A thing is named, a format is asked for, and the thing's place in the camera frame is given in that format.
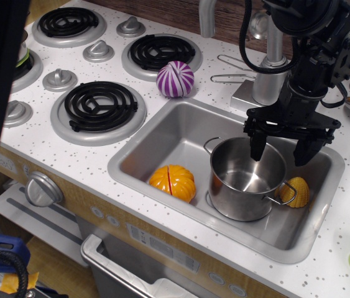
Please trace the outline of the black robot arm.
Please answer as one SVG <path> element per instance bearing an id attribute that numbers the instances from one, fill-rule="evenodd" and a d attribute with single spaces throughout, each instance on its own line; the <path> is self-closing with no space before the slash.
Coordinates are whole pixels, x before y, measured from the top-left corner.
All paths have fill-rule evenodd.
<path id="1" fill-rule="evenodd" d="M 341 123 L 316 111 L 328 89 L 350 77 L 350 5 L 346 1 L 265 1 L 264 8 L 279 31 L 292 38 L 292 59 L 280 68 L 254 65 L 246 54 L 246 34 L 252 14 L 251 1 L 239 34 L 245 64 L 265 75 L 287 73 L 275 103 L 247 110 L 244 132 L 251 138 L 251 158 L 259 161 L 268 136 L 297 141 L 296 166 L 307 164 L 334 139 Z"/>

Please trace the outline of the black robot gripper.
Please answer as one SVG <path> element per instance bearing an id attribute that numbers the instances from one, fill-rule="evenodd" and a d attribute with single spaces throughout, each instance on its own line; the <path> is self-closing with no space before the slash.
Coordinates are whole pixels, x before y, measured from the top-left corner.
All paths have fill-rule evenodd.
<path id="1" fill-rule="evenodd" d="M 334 140 L 339 121 L 316 112 L 331 82 L 326 63 L 301 60 L 283 83 L 277 101 L 247 111 L 244 132 L 250 136 L 250 156 L 260 161 L 267 136 L 298 140 L 293 152 L 295 166 L 306 165 L 324 145 Z"/>

